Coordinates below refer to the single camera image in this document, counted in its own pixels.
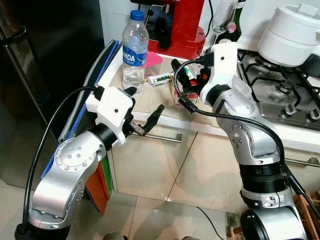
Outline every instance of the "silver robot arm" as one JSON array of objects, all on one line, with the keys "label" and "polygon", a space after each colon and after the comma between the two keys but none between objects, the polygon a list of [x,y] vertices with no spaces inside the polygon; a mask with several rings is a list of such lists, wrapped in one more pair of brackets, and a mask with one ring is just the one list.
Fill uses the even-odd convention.
[{"label": "silver robot arm", "polygon": [[[251,99],[250,87],[237,77],[237,53],[236,42],[215,44],[209,54],[183,63],[176,70],[173,79],[180,97],[179,102],[191,113],[214,117],[218,117],[218,114],[230,116],[218,117],[217,123],[230,139],[239,164],[242,178],[240,194],[248,206],[248,210],[241,215],[245,238],[305,240],[306,233],[293,202],[291,189],[287,185],[287,169],[281,163],[279,146],[270,133],[257,124],[237,120],[239,117],[254,120],[266,126],[265,129],[277,132],[260,115],[256,103]],[[200,89],[196,92],[204,104],[212,107],[214,114],[199,110],[178,88],[177,79],[181,76],[179,72],[191,63],[210,67],[209,79],[205,80],[205,84],[199,81]]]},{"label": "silver robot arm", "polygon": [[145,136],[157,123],[164,106],[160,105],[144,126],[133,122],[136,88],[122,91],[116,87],[94,94],[86,101],[89,112],[97,114],[96,126],[61,143],[54,153],[52,167],[35,189],[29,209],[29,225],[17,240],[65,240],[74,212],[84,196],[85,184],[108,150],[125,143],[136,132]]},{"label": "silver robot arm", "polygon": [[[221,91],[212,106],[214,113],[253,119],[276,131],[260,116],[256,104],[237,89],[227,89],[226,85],[214,88]],[[281,175],[275,141],[249,123],[222,118],[217,118],[217,123],[228,135],[239,164],[240,194],[249,207],[241,215],[246,239],[307,239],[291,189]]]}]

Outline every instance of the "plastic bottle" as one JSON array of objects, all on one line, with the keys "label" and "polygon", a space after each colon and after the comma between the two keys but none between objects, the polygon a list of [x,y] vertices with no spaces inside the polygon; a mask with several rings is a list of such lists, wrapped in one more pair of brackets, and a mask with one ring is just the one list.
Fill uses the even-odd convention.
[{"label": "plastic bottle", "polygon": [[136,87],[137,93],[143,90],[149,34],[144,25],[144,13],[132,10],[130,22],[122,34],[123,43],[123,88]]}]

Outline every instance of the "wine glass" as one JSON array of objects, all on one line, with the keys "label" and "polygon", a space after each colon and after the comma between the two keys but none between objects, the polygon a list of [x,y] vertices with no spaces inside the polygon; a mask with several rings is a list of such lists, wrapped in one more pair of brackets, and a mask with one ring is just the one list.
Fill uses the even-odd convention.
[{"label": "wine glass", "polygon": [[212,30],[214,34],[212,45],[216,43],[218,36],[227,30],[228,24],[234,18],[236,5],[237,0],[221,0],[212,20]]}]

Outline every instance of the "pink container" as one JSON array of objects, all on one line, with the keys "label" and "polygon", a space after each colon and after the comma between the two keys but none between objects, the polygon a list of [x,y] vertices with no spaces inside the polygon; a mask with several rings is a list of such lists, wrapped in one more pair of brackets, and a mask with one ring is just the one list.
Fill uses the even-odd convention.
[{"label": "pink container", "polygon": [[152,51],[148,51],[146,53],[146,69],[144,73],[144,79],[149,76],[160,74],[162,60],[162,57]]}]

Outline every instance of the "cabinet drawer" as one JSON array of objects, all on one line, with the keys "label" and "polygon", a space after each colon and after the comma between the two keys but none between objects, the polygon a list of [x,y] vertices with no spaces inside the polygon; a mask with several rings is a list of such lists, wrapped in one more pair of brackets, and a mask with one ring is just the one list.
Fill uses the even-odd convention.
[{"label": "cabinet drawer", "polygon": [[117,189],[121,193],[166,200],[196,132],[157,125],[149,135],[181,142],[129,136],[112,149]]},{"label": "cabinet drawer", "polygon": [[[285,158],[298,161],[308,161],[314,157],[320,160],[320,154],[310,151],[301,151],[291,148],[284,149]],[[304,166],[295,163],[287,162],[287,166],[292,171],[294,176],[300,182],[304,189],[313,194],[314,191],[320,189],[320,168],[314,166]]]},{"label": "cabinet drawer", "polygon": [[199,133],[190,148],[168,200],[240,213],[239,165],[227,137]]}]

